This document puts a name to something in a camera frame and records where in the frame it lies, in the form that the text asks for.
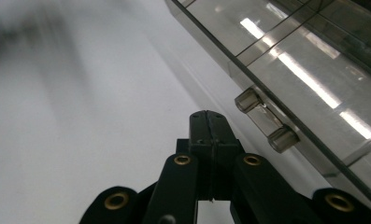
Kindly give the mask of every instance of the black plastic part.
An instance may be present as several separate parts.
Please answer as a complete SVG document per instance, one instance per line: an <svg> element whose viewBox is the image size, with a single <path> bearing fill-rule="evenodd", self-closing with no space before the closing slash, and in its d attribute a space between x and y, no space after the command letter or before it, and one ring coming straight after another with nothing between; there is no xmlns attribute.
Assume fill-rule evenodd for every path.
<svg viewBox="0 0 371 224"><path fill-rule="evenodd" d="M143 224L196 223L197 168L197 158L189 153L175 154L167 159Z"/></svg>
<svg viewBox="0 0 371 224"><path fill-rule="evenodd" d="M146 189L142 190L136 196L136 205L133 208L131 215L132 224L141 224L144 219L145 213L148 209L148 204L150 203L150 198L155 190L156 183L150 185Z"/></svg>
<svg viewBox="0 0 371 224"><path fill-rule="evenodd" d="M231 201L235 224L371 223L371 210L346 192L321 189L313 200L296 193L265 158L244 153L224 116L199 111L190 120L190 139L178 139L157 183L138 194L107 189L80 224L194 224L197 201L212 199Z"/></svg>
<svg viewBox="0 0 371 224"><path fill-rule="evenodd" d="M239 155L234 176L259 223L323 223L265 158Z"/></svg>
<svg viewBox="0 0 371 224"><path fill-rule="evenodd" d="M124 193L128 201L124 207L109 210L106 208L106 199L114 194ZM86 210L79 224L133 224L131 214L136 204L136 192L132 189L114 187L102 192Z"/></svg>
<svg viewBox="0 0 371 224"><path fill-rule="evenodd" d="M231 200L235 157L244 149L226 118L213 111L192 114L189 151L200 161L199 200Z"/></svg>
<svg viewBox="0 0 371 224"><path fill-rule="evenodd" d="M230 210L235 224L258 223L250 205L239 188L235 188Z"/></svg>
<svg viewBox="0 0 371 224"><path fill-rule="evenodd" d="M213 145L208 127L207 112L199 111L190 116L189 152L200 162L198 179L199 200L213 199Z"/></svg>
<svg viewBox="0 0 371 224"><path fill-rule="evenodd" d="M319 189L311 204L325 223L371 224L371 210L342 190Z"/></svg>

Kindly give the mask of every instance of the white surface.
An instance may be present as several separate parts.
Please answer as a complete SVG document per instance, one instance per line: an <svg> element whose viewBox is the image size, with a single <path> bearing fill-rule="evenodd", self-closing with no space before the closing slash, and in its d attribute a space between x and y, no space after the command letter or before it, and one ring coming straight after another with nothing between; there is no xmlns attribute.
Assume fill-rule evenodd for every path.
<svg viewBox="0 0 371 224"><path fill-rule="evenodd" d="M164 1L0 0L0 34L0 224L78 223L104 189L142 190L201 109L227 116L297 190L326 185L296 152L273 153ZM228 203L199 215L233 223Z"/></svg>

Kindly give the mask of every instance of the clear acrylic box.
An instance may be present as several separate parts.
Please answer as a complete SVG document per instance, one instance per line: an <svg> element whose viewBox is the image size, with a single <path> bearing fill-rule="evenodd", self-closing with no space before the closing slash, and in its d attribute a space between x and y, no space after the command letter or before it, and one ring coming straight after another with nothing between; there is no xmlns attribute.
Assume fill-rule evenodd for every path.
<svg viewBox="0 0 371 224"><path fill-rule="evenodd" d="M166 0L172 14L261 103L269 136L290 127L334 186L371 206L371 12L352 1Z"/></svg>

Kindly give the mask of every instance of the screw hole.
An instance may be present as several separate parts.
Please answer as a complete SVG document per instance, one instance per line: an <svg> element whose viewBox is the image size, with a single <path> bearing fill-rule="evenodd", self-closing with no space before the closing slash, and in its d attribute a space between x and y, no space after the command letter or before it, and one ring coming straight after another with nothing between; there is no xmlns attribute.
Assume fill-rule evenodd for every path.
<svg viewBox="0 0 371 224"><path fill-rule="evenodd" d="M186 165L191 162L191 158L189 156L177 156L174 162L178 165Z"/></svg>
<svg viewBox="0 0 371 224"><path fill-rule="evenodd" d="M351 212L354 210L354 205L348 199L339 194L327 194L324 197L325 201L328 202L334 209L342 212Z"/></svg>
<svg viewBox="0 0 371 224"><path fill-rule="evenodd" d="M260 165L261 164L261 161L255 156L247 156L243 160L248 165Z"/></svg>
<svg viewBox="0 0 371 224"><path fill-rule="evenodd" d="M105 207L108 210L118 210L129 202L129 195L125 192L111 194L105 200Z"/></svg>

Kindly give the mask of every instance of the brass grommet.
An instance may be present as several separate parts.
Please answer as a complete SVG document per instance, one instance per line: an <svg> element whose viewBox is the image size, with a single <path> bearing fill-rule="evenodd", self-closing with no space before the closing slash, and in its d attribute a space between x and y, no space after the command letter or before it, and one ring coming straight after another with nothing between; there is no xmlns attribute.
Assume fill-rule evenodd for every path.
<svg viewBox="0 0 371 224"><path fill-rule="evenodd" d="M120 203L114 203L113 200L115 198L121 198ZM106 198L104 205L108 210L118 210L123 208L129 202L129 195L125 192L119 192L111 194L109 197Z"/></svg>
<svg viewBox="0 0 371 224"><path fill-rule="evenodd" d="M178 165L186 165L191 162L191 158L189 156L177 156L174 159L174 162Z"/></svg>
<svg viewBox="0 0 371 224"><path fill-rule="evenodd" d="M158 224L176 224L176 218L167 214L159 219Z"/></svg>
<svg viewBox="0 0 371 224"><path fill-rule="evenodd" d="M351 212L354 210L354 205L348 199L339 194L327 194L324 197L325 201L328 202L334 209L342 212Z"/></svg>
<svg viewBox="0 0 371 224"><path fill-rule="evenodd" d="M243 159L243 161L248 165L260 165L261 161L255 156L247 156Z"/></svg>

